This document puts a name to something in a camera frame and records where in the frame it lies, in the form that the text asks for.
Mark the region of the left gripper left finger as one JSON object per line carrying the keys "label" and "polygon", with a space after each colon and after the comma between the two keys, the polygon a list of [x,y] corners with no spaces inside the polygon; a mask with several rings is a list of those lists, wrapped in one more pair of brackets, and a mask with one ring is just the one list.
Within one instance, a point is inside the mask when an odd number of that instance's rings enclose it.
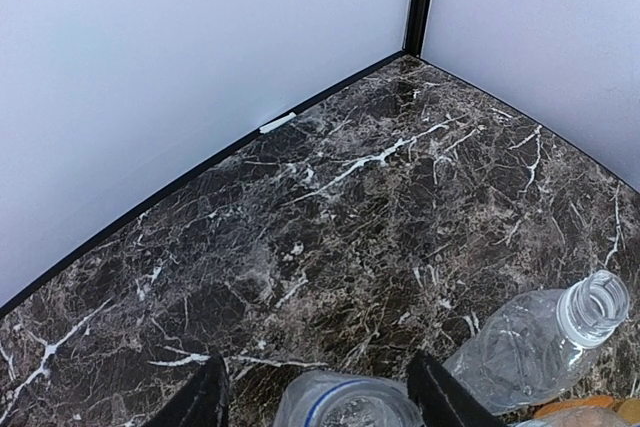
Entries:
{"label": "left gripper left finger", "polygon": [[229,425],[229,378],[219,354],[212,355],[158,412],[157,425]]}

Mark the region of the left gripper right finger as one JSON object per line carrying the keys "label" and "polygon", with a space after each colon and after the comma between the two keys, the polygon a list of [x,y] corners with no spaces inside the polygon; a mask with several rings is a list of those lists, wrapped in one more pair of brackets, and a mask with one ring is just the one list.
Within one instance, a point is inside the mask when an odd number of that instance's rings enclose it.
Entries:
{"label": "left gripper right finger", "polygon": [[428,352],[417,351],[406,373],[408,396],[426,426],[495,425],[495,417]]}

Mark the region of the blue label water bottle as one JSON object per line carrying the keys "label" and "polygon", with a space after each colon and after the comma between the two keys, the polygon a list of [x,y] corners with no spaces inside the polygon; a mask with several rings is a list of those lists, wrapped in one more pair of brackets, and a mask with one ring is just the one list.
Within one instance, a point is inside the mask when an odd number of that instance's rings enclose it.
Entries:
{"label": "blue label water bottle", "polygon": [[403,384],[321,370],[305,372],[286,387],[273,422],[276,427],[423,424]]}

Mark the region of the orange juice bottle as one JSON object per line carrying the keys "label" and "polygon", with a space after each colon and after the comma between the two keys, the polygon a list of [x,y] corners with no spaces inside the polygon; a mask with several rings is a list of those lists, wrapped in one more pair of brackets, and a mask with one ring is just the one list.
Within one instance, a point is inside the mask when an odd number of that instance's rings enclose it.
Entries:
{"label": "orange juice bottle", "polygon": [[548,403],[533,419],[544,426],[638,426],[639,399],[597,395]]}

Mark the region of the clear plastic bottle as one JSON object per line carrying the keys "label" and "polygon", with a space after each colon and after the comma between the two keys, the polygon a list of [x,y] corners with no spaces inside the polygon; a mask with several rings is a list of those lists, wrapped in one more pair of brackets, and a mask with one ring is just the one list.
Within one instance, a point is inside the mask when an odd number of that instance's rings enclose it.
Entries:
{"label": "clear plastic bottle", "polygon": [[606,270],[566,289],[519,294],[444,367],[494,415],[546,403],[589,372],[629,305],[623,281]]}

